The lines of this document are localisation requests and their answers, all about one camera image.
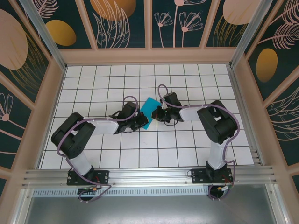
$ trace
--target grid floor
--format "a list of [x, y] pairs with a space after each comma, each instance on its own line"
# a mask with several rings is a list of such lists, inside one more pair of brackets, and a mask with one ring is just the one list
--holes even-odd
[[[68, 67], [40, 168], [69, 168], [56, 154], [50, 138], [72, 112], [105, 117], [120, 110], [127, 95], [135, 96], [142, 107], [148, 97], [159, 98], [159, 84], [175, 92], [183, 105], [220, 99], [241, 124], [227, 160], [235, 160], [237, 165], [254, 164], [226, 66], [165, 64]], [[192, 167], [205, 165], [209, 147], [210, 139], [199, 121], [175, 126], [153, 121], [147, 130], [92, 136], [85, 154], [95, 168]]]

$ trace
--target metal bracket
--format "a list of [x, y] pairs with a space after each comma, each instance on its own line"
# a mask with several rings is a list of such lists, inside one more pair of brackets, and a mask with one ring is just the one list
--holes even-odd
[[[93, 173], [93, 182], [98, 182], [102, 184], [108, 184], [109, 180], [109, 171], [108, 170], [96, 170]], [[69, 171], [66, 185], [68, 186], [90, 186], [92, 184], [82, 180], [75, 171]]]
[[[233, 181], [232, 171], [230, 168], [223, 170], [223, 175], [230, 181]], [[225, 183], [225, 178], [222, 176], [211, 180], [206, 173], [206, 169], [191, 169], [192, 183]]]

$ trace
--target gray metal floor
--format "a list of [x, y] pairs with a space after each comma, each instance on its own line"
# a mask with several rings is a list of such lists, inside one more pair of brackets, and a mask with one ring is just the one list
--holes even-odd
[[223, 201], [199, 196], [32, 198], [26, 224], [276, 224], [263, 185], [235, 186]]

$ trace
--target blue towel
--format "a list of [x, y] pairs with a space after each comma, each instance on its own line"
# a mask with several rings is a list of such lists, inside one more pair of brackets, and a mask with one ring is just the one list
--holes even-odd
[[148, 118], [148, 120], [149, 120], [149, 123], [148, 123], [147, 125], [143, 126], [143, 128], [144, 128], [145, 130], [148, 129], [148, 127], [150, 126], [150, 124], [151, 124], [151, 122], [152, 122], [152, 120], [153, 120], [153, 118], [151, 118], [151, 114], [153, 113], [153, 111], [154, 111], [155, 109], [157, 109], [157, 106], [161, 106], [161, 103], [158, 102], [158, 101], [156, 101], [156, 100], [154, 100], [153, 98], [150, 98], [150, 97], [149, 97], [149, 98], [145, 101], [143, 107], [140, 109], [140, 111], [143, 112], [144, 115], [145, 115], [145, 116]]

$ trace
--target yellow oval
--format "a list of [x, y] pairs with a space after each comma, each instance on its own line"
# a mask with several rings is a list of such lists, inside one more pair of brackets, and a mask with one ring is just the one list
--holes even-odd
[[233, 25], [250, 22], [260, 0], [226, 0], [223, 5], [223, 17]]
[[46, 27], [55, 43], [62, 46], [70, 46], [76, 42], [75, 31], [66, 22], [51, 20], [46, 23]]
[[274, 75], [277, 68], [278, 58], [274, 50], [266, 48], [262, 50], [256, 62], [257, 78], [263, 82], [268, 82]]
[[93, 9], [102, 18], [111, 21], [121, 20], [121, 17], [116, 15], [114, 2], [123, 9], [127, 17], [131, 16], [136, 9], [136, 0], [90, 0]]
[[26, 33], [22, 25], [8, 12], [0, 9], [0, 64], [17, 70], [28, 53]]

